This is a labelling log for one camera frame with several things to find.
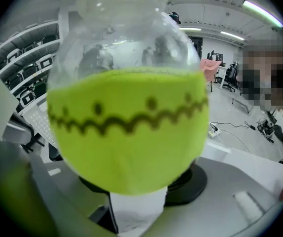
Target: wavy line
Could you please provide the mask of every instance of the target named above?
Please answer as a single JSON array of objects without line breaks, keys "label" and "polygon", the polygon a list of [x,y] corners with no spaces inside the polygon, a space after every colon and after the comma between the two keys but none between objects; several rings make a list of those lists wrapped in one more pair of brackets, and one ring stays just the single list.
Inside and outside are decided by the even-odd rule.
[{"label": "wavy line", "polygon": [[[95,121],[91,119],[87,119],[83,123],[79,123],[74,119],[70,119],[70,121],[65,121],[63,117],[58,118],[54,114],[52,114],[51,105],[48,105],[48,117],[51,122],[55,122],[57,124],[58,128],[64,125],[67,132],[70,132],[72,127],[76,127],[79,130],[79,133],[85,134],[88,128],[94,127],[99,131],[99,133],[102,136],[104,136],[107,132],[107,129],[112,125],[117,125],[122,127],[126,133],[133,133],[135,127],[140,122],[148,123],[153,130],[158,129],[160,126],[160,122],[164,119],[169,119],[172,124],[177,124],[182,114],[185,114],[185,116],[188,119],[190,119],[192,118],[195,109],[202,111],[203,106],[207,104],[208,104],[208,99],[205,98],[200,103],[192,103],[190,106],[185,106],[185,105],[180,106],[178,107],[175,113],[170,112],[169,110],[162,110],[157,114],[157,116],[153,118],[147,114],[137,114],[128,123],[126,123],[121,118],[115,116],[108,117],[105,120],[105,122],[102,124],[97,124]],[[66,108],[64,108],[64,115],[65,116],[69,115]]]}]

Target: transparent bottle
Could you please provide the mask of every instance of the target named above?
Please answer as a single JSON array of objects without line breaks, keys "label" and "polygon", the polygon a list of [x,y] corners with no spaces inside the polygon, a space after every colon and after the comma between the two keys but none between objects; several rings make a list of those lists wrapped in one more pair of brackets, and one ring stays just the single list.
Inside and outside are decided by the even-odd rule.
[{"label": "transparent bottle", "polygon": [[77,0],[83,20],[64,40],[48,79],[49,120],[63,157],[115,193],[169,185],[204,145],[204,75],[188,37],[163,13],[165,4]]}]

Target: bottle neck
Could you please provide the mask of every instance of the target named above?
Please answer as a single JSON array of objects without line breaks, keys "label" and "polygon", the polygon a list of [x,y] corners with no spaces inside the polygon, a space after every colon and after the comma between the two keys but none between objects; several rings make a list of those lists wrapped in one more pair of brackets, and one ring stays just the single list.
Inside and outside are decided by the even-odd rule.
[{"label": "bottle neck", "polygon": [[86,21],[120,25],[163,11],[166,0],[77,0],[80,16]]}]

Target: white floor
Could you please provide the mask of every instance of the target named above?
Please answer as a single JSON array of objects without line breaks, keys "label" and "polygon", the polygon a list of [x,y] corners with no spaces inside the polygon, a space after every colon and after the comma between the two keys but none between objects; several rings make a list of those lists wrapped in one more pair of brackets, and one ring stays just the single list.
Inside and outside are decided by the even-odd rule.
[{"label": "white floor", "polygon": [[[249,125],[257,127],[257,121],[260,118],[268,119],[268,117],[260,110],[259,106],[254,106],[248,114],[245,108],[238,103],[232,104],[232,98],[238,97],[241,99],[239,96],[240,92],[238,90],[236,90],[236,92],[230,92],[230,90],[224,87],[219,89],[219,84],[212,83],[211,92],[210,84],[208,83],[207,91],[210,105],[210,122],[228,122],[238,126],[245,125],[246,121]],[[272,137],[274,143],[272,144],[266,140],[259,131],[254,131],[250,128],[235,128],[229,124],[220,124],[217,125],[217,127],[220,128],[220,130],[223,128],[234,133],[247,145],[251,154],[273,161],[283,159],[283,143],[274,134]],[[226,146],[248,152],[246,146],[239,139],[226,131],[222,131],[219,138],[214,138],[214,140],[220,142],[219,139],[221,139],[222,143]]]}]

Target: power strip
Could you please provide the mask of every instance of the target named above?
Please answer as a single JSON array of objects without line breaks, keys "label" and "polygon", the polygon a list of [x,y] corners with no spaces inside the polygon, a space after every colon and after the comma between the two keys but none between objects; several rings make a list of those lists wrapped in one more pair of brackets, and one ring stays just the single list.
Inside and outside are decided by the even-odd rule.
[{"label": "power strip", "polygon": [[219,135],[220,133],[221,133],[220,129],[218,129],[217,131],[214,131],[212,129],[208,132],[208,136],[212,139],[212,138],[216,137],[217,135]]}]

